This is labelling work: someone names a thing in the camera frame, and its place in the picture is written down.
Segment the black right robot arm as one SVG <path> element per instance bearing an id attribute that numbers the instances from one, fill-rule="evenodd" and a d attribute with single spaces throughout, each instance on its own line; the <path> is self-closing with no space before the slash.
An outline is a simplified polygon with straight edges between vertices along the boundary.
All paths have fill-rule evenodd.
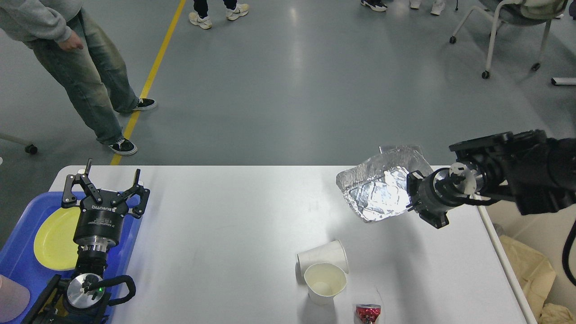
<path id="1" fill-rule="evenodd" d="M 430 175 L 409 173 L 409 211 L 440 229 L 447 213 L 461 205 L 513 202 L 521 215 L 556 213 L 575 204 L 574 138 L 545 131 L 499 133 L 449 146 L 455 163 Z"/>

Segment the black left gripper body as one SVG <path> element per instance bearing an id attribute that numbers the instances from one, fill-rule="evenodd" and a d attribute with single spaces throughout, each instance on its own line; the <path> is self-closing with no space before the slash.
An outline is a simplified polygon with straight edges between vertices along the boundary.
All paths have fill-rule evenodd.
<path id="1" fill-rule="evenodd" d="M 74 232 L 74 243 L 90 245 L 97 237 L 105 240 L 110 248 L 117 246 L 121 240 L 124 215 L 128 212 L 126 202 L 113 207 L 109 203 L 97 204 L 93 200 L 80 202 L 80 218 Z"/>

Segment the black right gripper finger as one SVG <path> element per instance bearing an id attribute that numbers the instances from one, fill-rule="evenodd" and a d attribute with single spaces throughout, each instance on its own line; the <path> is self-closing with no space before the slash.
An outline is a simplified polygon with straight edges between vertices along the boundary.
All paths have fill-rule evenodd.
<path id="1" fill-rule="evenodd" d="M 418 195 L 419 186 L 423 182 L 424 178 L 425 176 L 418 170 L 412 171 L 407 175 L 406 191 L 410 198 L 414 198 Z"/>
<path id="2" fill-rule="evenodd" d="M 419 211 L 418 215 L 436 229 L 449 225 L 448 212 L 446 211 Z"/>

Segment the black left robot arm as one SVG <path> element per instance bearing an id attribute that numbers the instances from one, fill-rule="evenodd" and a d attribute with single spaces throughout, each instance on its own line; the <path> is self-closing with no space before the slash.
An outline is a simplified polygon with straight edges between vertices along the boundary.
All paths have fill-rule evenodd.
<path id="1" fill-rule="evenodd" d="M 144 215 L 150 189 L 140 183 L 140 169 L 129 189 L 98 189 L 89 179 L 91 166 L 89 159 L 83 172 L 67 176 L 61 199 L 63 208 L 80 208 L 72 238 L 78 246 L 74 271 L 69 278 L 56 274 L 48 281 L 24 324 L 104 324 L 107 308 L 136 294 L 129 275 L 109 277 L 105 271 L 108 253 L 121 242 L 124 219 Z"/>

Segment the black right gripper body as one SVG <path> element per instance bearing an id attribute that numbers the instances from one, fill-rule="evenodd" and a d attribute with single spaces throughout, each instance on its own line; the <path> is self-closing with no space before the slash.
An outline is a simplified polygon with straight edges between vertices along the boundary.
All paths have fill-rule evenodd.
<path id="1" fill-rule="evenodd" d="M 450 211 L 464 204 L 464 195 L 459 192 L 450 177 L 449 169 L 438 169 L 425 176 L 419 186 L 418 195 L 412 198 L 412 210 Z"/>

